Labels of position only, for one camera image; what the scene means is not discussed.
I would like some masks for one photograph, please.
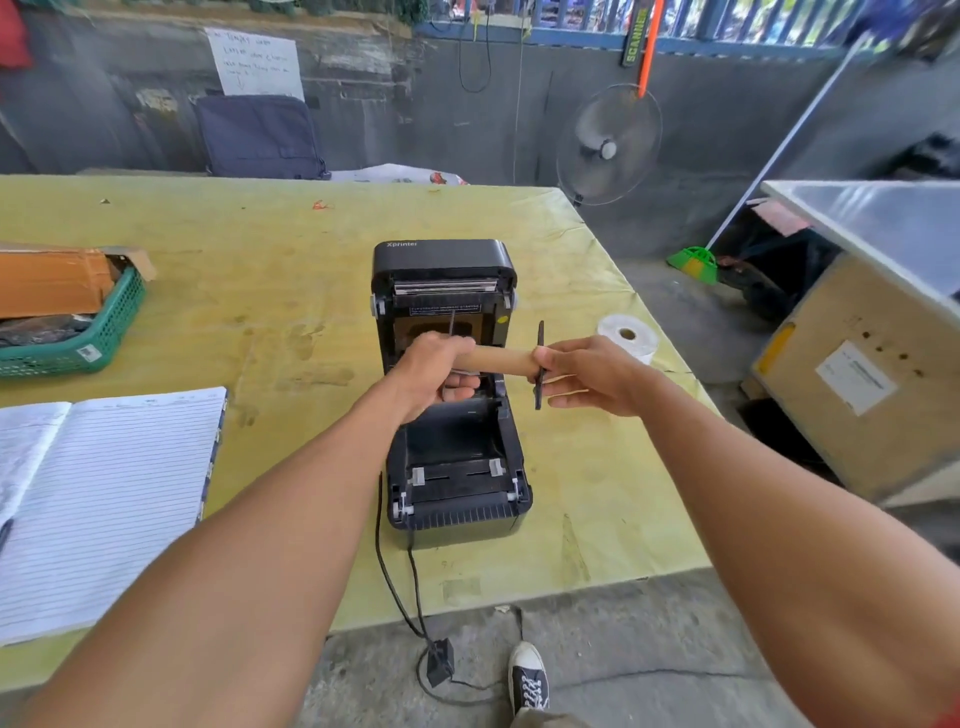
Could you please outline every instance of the hand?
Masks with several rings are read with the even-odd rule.
[[[606,336],[537,347],[534,358],[546,370],[551,407],[599,407],[619,417],[638,414],[637,389],[653,373]]]
[[[431,404],[473,397],[480,377],[455,375],[450,370],[458,355],[472,352],[475,346],[473,339],[437,331],[427,331],[414,339],[386,376],[397,385],[405,424]]]

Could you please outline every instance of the wall stain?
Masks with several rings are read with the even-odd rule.
[[[323,333],[324,328],[326,328],[324,322],[319,322],[311,331],[306,330],[306,324],[297,324],[287,334],[287,348],[297,356],[297,359],[306,361],[313,356],[314,337]]]
[[[476,576],[470,579],[447,579],[441,582],[441,587],[444,590],[444,604],[449,604],[451,607],[463,606],[469,603],[468,597],[483,594],[480,589],[480,579]]]
[[[350,367],[322,366],[308,372],[281,379],[276,383],[278,392],[302,392],[311,387],[332,386],[346,387],[353,380],[353,370]]]
[[[160,113],[176,114],[179,107],[177,99],[166,88],[141,88],[136,92],[136,100],[140,106]]]
[[[590,569],[580,552],[580,543],[573,530],[570,514],[564,513],[564,541],[560,549],[561,577],[566,589],[583,586],[590,580]]]

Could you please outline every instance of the lined paper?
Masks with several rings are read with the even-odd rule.
[[[0,526],[20,507],[69,411],[65,401],[0,409]]]
[[[196,522],[227,390],[66,415],[0,552],[0,644],[89,626]]]

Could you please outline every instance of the table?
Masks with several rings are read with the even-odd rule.
[[[138,245],[159,271],[109,367],[92,376],[0,380],[0,406],[227,386],[207,513],[333,423],[382,375],[370,314],[372,249],[382,240],[503,240],[519,278],[511,346],[532,347],[540,319],[555,340],[590,334],[609,313],[630,313],[661,336],[654,365],[709,404],[555,189],[6,177],[0,200],[0,239]],[[639,421],[590,410],[536,412],[526,381],[509,381],[508,390],[533,509],[508,539],[418,552],[427,613],[708,563]],[[373,516],[337,630],[398,619],[373,552]],[[405,554],[390,539],[384,545],[400,596],[412,605]],[[79,637],[0,649],[0,690],[45,680]]]
[[[765,182],[846,251],[744,390],[772,396],[844,485],[960,497],[960,182]]]

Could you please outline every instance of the dark blue bag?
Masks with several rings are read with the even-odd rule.
[[[197,119],[214,177],[329,180],[310,110],[290,96],[204,96]]]

